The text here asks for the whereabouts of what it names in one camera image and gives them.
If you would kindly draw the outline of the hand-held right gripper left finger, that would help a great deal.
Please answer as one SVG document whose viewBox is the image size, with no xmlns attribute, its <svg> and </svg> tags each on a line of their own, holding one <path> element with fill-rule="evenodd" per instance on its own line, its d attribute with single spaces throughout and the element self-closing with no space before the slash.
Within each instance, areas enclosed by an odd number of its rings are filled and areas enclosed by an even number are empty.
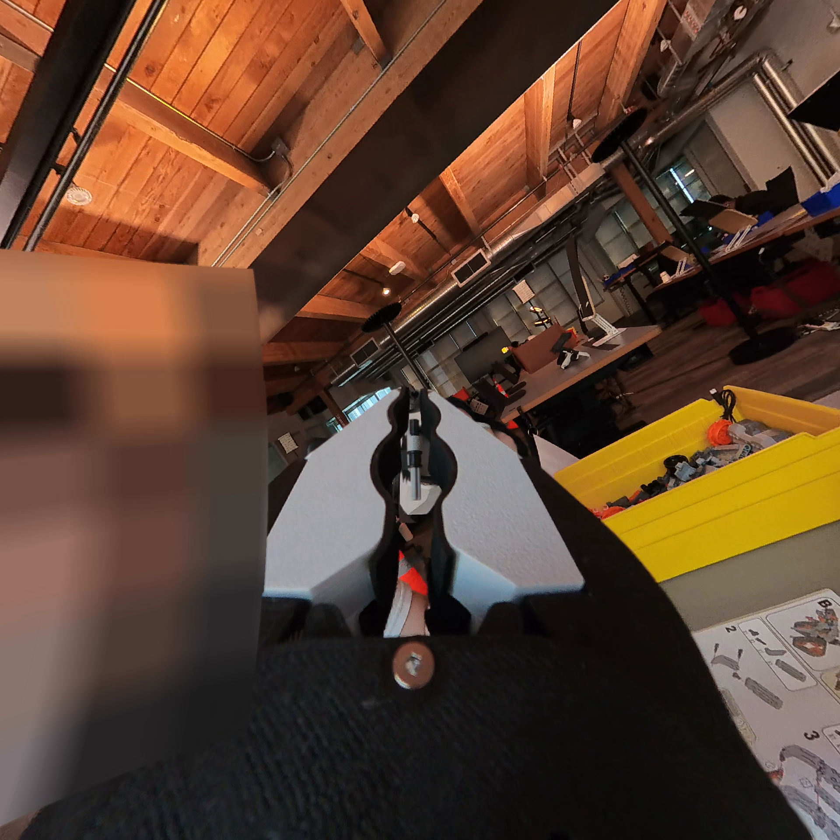
<svg viewBox="0 0 840 840">
<path fill-rule="evenodd" d="M 266 541 L 265 597 L 338 609 L 351 632 L 396 584 L 397 502 L 411 392 L 390 392 L 280 477 Z"/>
</svg>

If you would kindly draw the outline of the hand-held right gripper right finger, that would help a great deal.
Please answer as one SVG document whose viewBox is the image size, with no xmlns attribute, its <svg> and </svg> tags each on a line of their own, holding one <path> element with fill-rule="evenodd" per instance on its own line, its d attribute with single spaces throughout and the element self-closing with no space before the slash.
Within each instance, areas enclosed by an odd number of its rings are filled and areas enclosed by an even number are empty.
<svg viewBox="0 0 840 840">
<path fill-rule="evenodd" d="M 527 438 L 459 400 L 420 391 L 432 509 L 430 632 L 472 632 L 490 609 L 532 595 L 576 593 L 584 578 L 533 478 L 547 479 Z"/>
</svg>

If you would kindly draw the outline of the light grey bent beam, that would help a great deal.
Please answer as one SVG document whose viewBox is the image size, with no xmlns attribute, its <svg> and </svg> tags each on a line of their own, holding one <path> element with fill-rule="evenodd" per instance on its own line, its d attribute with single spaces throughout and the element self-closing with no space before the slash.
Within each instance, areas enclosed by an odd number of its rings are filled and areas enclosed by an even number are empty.
<svg viewBox="0 0 840 840">
<path fill-rule="evenodd" d="M 430 472 L 431 444 L 423 414 L 426 397 L 424 388 L 410 392 L 407 428 L 400 441 L 401 471 L 395 497 L 405 522 L 418 522 L 430 514 L 441 494 Z"/>
</svg>

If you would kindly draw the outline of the yellow plastic bin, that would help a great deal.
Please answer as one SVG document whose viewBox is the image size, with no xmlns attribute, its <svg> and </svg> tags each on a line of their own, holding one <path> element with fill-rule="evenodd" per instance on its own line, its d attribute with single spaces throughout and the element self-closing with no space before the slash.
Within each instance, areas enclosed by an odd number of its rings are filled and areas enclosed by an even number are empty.
<svg viewBox="0 0 840 840">
<path fill-rule="evenodd" d="M 656 581 L 668 581 L 839 519 L 838 409 L 730 385 L 736 421 L 791 433 L 784 441 L 631 506 L 603 523 Z M 555 474 L 591 511 L 663 476 L 665 459 L 709 445 L 722 417 L 700 399 Z"/>
</svg>

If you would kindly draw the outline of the grey desk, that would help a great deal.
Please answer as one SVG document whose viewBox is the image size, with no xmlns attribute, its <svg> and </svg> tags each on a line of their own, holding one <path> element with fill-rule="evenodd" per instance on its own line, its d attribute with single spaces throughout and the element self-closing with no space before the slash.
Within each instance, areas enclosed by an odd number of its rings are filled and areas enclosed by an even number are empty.
<svg viewBox="0 0 840 840">
<path fill-rule="evenodd" d="M 838 585 L 836 521 L 682 574 L 662 588 L 694 633 L 823 589 L 838 594 Z"/>
</svg>

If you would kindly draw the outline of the black pole stand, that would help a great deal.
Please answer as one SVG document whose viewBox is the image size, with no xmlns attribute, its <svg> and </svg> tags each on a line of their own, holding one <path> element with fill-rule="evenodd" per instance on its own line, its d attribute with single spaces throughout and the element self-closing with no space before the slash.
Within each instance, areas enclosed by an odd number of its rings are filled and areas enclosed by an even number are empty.
<svg viewBox="0 0 840 840">
<path fill-rule="evenodd" d="M 421 382 L 422 386 L 427 390 L 437 392 L 437 387 L 428 376 L 423 372 L 417 362 L 409 355 L 403 343 L 397 338 L 396 332 L 392 327 L 392 322 L 400 315 L 402 305 L 400 302 L 394 300 L 379 310 L 376 310 L 370 315 L 361 325 L 361 330 L 365 334 L 372 334 L 380 329 L 383 329 L 391 338 L 393 345 L 399 351 L 404 361 L 409 364 L 413 370 L 416 378 Z"/>
<path fill-rule="evenodd" d="M 689 252 L 695 257 L 701 274 L 709 280 L 711 288 L 725 302 L 739 327 L 747 336 L 745 341 L 729 351 L 728 355 L 733 364 L 751 364 L 769 359 L 776 354 L 788 350 L 797 341 L 797 332 L 791 327 L 775 328 L 766 332 L 761 332 L 756 328 L 755 321 L 750 319 L 747 313 L 741 309 L 736 298 L 721 281 L 712 264 L 701 252 L 700 247 L 690 235 L 679 215 L 670 205 L 665 194 L 662 193 L 655 178 L 637 156 L 630 140 L 635 135 L 635 132 L 643 127 L 647 115 L 648 111 L 645 108 L 636 109 L 624 115 L 623 119 L 612 127 L 609 134 L 605 136 L 604 140 L 592 153 L 593 162 L 603 163 L 618 150 L 623 151 L 625 157 L 635 168 L 636 173 L 647 185 L 652 195 L 655 196 L 658 204 L 665 211 L 672 225 L 674 225 L 679 240 L 685 241 L 686 245 L 688 245 Z"/>
</svg>

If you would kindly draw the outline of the open instruction booklet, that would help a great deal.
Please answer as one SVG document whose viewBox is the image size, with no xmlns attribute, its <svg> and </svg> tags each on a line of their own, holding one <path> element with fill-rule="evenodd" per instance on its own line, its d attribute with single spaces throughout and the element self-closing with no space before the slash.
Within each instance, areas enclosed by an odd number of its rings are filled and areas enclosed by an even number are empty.
<svg viewBox="0 0 840 840">
<path fill-rule="evenodd" d="M 839 838 L 839 598 L 823 589 L 693 633 L 759 766 L 813 838 Z"/>
</svg>

